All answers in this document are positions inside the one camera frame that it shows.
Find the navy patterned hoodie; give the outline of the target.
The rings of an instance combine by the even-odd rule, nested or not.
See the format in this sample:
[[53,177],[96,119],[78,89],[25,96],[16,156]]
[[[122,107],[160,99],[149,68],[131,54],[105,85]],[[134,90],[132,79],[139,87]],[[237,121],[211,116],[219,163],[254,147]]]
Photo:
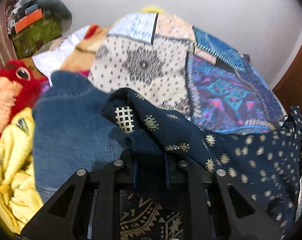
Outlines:
[[135,157],[136,186],[142,185],[148,172],[169,185],[167,157],[183,154],[207,172],[224,170],[274,219],[283,234],[292,230],[302,174],[298,106],[291,107],[279,128],[246,135],[201,128],[177,111],[154,106],[129,88],[111,94],[101,113],[126,134]]

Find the yellow garment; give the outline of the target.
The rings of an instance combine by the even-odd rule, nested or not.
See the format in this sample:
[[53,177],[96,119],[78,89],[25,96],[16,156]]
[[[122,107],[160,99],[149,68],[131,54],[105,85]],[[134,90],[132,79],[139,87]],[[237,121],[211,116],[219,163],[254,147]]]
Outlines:
[[43,206],[35,187],[32,109],[16,114],[0,137],[0,217],[14,233]]

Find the blue denim jeans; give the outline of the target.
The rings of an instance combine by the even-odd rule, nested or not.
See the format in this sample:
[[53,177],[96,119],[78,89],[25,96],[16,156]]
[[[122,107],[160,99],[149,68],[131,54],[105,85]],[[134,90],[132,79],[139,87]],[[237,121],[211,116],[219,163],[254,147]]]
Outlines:
[[51,82],[32,110],[35,185],[43,202],[78,169],[102,169],[127,148],[125,134],[101,115],[107,93],[78,73],[55,71]]

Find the blue patchwork bedspread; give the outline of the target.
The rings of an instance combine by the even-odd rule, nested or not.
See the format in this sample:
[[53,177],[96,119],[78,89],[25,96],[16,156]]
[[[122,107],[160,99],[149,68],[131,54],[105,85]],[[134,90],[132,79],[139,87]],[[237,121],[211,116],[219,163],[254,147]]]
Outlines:
[[96,51],[89,80],[107,93],[128,87],[219,133],[266,133],[286,117],[248,55],[176,15],[125,15]]

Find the red plush toy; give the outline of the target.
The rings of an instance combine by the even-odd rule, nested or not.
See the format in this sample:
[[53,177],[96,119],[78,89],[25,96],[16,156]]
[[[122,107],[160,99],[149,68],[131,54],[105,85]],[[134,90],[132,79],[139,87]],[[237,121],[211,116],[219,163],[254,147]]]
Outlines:
[[0,137],[16,114],[35,105],[47,80],[35,78],[22,60],[10,60],[0,70]]

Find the wooden door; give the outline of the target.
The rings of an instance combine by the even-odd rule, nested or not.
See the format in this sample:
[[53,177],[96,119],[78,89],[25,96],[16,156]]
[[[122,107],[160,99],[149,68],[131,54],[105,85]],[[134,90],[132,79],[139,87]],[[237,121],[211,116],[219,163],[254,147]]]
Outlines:
[[302,45],[273,92],[286,111],[291,106],[299,106],[302,115]]

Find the white pillow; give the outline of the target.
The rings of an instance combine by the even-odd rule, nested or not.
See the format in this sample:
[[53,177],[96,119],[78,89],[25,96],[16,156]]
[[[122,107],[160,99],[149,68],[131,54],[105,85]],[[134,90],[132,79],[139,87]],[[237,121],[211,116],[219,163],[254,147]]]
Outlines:
[[50,84],[52,84],[52,72],[61,69],[65,59],[71,55],[75,47],[84,39],[89,27],[89,25],[86,25],[71,35],[68,35],[56,49],[32,56],[35,67],[40,73],[48,78]]

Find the striped curtain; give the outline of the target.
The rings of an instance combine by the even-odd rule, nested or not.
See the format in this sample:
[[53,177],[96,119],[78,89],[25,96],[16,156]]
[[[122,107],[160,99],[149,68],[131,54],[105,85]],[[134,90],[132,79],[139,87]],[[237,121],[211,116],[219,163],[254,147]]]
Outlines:
[[0,69],[7,61],[17,59],[12,41],[8,38],[6,24],[7,2],[3,0],[0,4]]

